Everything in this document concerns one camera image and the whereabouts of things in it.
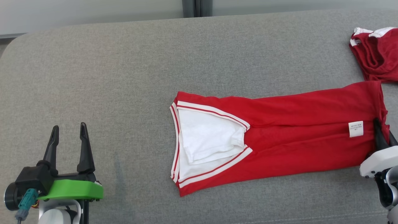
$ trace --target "care label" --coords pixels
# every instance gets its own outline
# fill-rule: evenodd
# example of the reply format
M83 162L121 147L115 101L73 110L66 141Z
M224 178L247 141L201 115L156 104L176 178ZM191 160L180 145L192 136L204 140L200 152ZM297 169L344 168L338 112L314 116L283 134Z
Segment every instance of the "care label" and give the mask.
M363 121L348 123L349 137L363 136Z

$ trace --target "couch cushion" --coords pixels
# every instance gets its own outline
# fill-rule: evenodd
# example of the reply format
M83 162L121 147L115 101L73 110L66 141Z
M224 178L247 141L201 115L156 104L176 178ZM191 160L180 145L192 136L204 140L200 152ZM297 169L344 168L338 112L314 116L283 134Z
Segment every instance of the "couch cushion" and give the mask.
M0 59L0 189L60 126L57 168L76 171L80 122L105 198L92 223L385 223L376 183L359 168L252 180L179 197L170 168L177 91L259 98L363 80L353 28L398 23L397 11L330 10L70 26L15 39ZM398 88L383 85L398 135ZM0 206L4 223L14 212ZM37 223L31 211L25 224Z

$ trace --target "green mount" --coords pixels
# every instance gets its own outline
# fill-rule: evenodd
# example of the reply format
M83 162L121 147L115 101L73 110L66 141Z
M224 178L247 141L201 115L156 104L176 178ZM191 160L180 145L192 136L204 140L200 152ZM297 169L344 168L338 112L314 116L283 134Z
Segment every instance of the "green mount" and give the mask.
M38 200L47 199L102 199L102 186L91 181L57 180L54 181L49 193Z

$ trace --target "robotic arm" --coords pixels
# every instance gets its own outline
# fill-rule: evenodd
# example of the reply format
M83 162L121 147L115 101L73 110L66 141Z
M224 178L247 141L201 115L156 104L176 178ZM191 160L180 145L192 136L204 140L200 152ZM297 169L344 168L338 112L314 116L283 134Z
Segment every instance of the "robotic arm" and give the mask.
M39 207L38 224L88 224L89 202L102 199L103 188L94 175L90 139L83 122L80 139L82 146L77 173L58 174L59 127L54 126L43 160L35 167L24 167L16 181L7 187L4 203L8 210L18 210L18 223L26 219L30 206L36 204L33 207Z
M375 179L381 205L388 210L388 223L398 224L398 142L390 132L387 143L380 121L376 118L373 124L376 150L368 155L359 170L361 176Z

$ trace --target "folded red garment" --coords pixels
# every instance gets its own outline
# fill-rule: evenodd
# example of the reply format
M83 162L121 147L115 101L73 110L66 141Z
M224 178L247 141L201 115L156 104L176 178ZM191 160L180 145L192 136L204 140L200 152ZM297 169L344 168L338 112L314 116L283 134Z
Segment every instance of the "folded red garment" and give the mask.
M350 49L357 58L365 80L398 81L398 29L376 31L355 28Z
M358 166L385 124L379 81L248 99L178 92L171 178L180 196L222 184Z

